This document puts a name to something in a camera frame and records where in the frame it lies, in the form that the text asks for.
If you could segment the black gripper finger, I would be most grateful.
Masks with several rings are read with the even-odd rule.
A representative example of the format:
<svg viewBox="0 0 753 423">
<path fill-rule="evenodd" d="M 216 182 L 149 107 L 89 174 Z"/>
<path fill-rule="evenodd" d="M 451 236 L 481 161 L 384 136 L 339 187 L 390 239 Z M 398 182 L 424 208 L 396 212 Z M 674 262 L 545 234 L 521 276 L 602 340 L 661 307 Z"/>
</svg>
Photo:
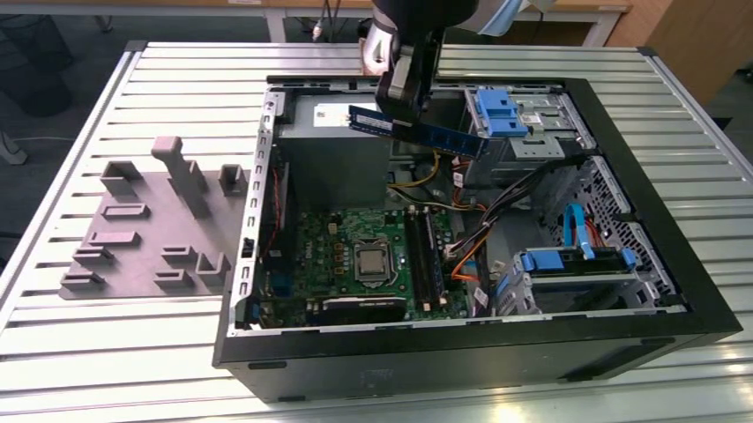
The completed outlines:
<svg viewBox="0 0 753 423">
<path fill-rule="evenodd" d="M 410 69 L 411 122 L 420 120 L 424 102 L 436 75 L 442 43 L 443 30 L 435 29 L 412 46 Z"/>
<path fill-rule="evenodd" d="M 400 56 L 382 73 L 375 99 L 382 112 L 392 120 L 406 125 L 415 123 L 410 56 Z"/>
</svg>

